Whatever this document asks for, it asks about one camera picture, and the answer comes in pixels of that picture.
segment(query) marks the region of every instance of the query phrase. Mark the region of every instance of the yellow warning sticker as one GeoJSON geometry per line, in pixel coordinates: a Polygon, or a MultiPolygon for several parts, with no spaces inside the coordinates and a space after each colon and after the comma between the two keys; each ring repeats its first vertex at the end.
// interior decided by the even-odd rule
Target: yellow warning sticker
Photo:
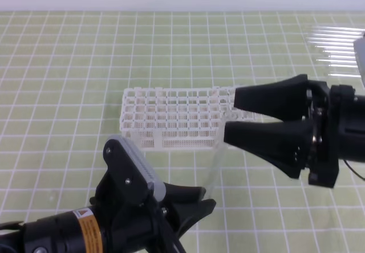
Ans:
{"type": "Polygon", "coordinates": [[[103,253],[102,234],[96,218],[89,208],[74,210],[84,236],[86,253],[103,253]]]}

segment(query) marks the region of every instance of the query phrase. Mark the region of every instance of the green grid mat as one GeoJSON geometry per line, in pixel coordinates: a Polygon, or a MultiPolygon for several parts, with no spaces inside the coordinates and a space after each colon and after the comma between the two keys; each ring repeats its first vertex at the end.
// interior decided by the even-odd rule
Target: green grid mat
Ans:
{"type": "MultiPolygon", "coordinates": [[[[87,204],[127,87],[251,85],[307,73],[364,92],[360,79],[330,80],[332,69],[316,64],[305,40],[312,25],[364,28],[365,13],[0,13],[0,221],[87,204]]],[[[209,155],[146,153],[178,185],[201,185],[209,155]]],[[[340,166],[336,189],[321,189],[307,185],[307,171],[289,180],[230,151],[217,208],[184,235],[186,250],[365,252],[365,185],[340,166]]]]}

